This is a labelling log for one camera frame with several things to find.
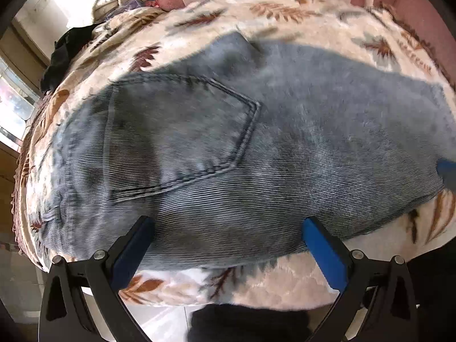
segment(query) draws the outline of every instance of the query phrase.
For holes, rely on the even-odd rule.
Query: metal bolt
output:
[[[102,249],[97,250],[94,254],[93,257],[96,260],[102,260],[104,259],[104,256],[106,256],[106,252],[103,251]]]
[[[56,255],[56,256],[54,256],[54,257],[52,258],[52,263],[53,263],[54,265],[57,265],[61,260],[62,260],[62,257],[59,256],[59,255]]]
[[[353,258],[356,258],[357,260],[360,260],[364,257],[364,253],[362,253],[359,249],[355,249],[353,252],[352,252],[352,256]]]
[[[394,257],[394,261],[395,261],[396,264],[398,264],[398,265],[402,265],[402,264],[405,262],[404,259],[403,259],[402,257],[400,257],[400,256],[395,256],[395,257]]]

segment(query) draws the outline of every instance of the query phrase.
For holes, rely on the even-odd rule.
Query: floral blanket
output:
[[[165,13],[142,7],[115,16],[93,31],[93,40],[49,93],[24,140],[13,194],[17,241],[37,266],[49,271],[55,253],[39,240],[43,222],[28,212],[49,201],[52,136],[91,94],[127,72],[152,71],[198,52],[217,37],[239,32],[247,40],[293,41],[332,50],[353,60],[444,89],[456,114],[455,93],[421,43],[395,24],[386,10],[362,9],[339,0],[204,0]],[[441,191],[431,201],[366,235],[346,241],[370,258],[406,260],[442,246],[456,235],[456,195]],[[127,289],[126,302],[195,305],[228,302],[274,309],[312,309],[335,300],[309,253],[223,269],[143,270]]]

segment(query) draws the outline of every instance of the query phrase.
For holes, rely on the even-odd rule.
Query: denim fabric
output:
[[[76,258],[140,215],[140,268],[227,267],[348,239],[428,201],[456,160],[442,89],[324,49],[234,33],[90,96],[58,130],[40,235]]]

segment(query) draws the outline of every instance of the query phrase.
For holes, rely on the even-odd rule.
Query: jeans pocket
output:
[[[147,73],[112,87],[103,164],[114,202],[232,170],[243,157],[260,108],[207,78]]]

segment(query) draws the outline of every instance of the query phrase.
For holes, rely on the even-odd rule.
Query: beige bedspread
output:
[[[154,7],[123,13],[93,31],[93,40],[72,62],[61,85],[47,95],[24,141],[13,213],[18,242],[34,264],[48,271],[57,255],[40,242],[43,223],[30,222],[27,212],[36,211],[50,194],[53,162],[43,156],[62,121],[83,99],[123,74],[154,70],[233,31],[247,40],[274,38],[333,50],[386,72],[438,83],[456,114],[455,93],[446,79],[423,46],[384,10],[365,10],[339,0],[205,0],[170,13]],[[455,206],[456,196],[442,191],[416,212],[346,245],[370,258],[401,255],[409,260],[456,235]],[[79,259],[58,254],[68,261]],[[309,253],[220,270],[149,269],[136,274],[120,294],[127,302],[156,306],[230,302],[274,309],[312,309],[337,296]]]

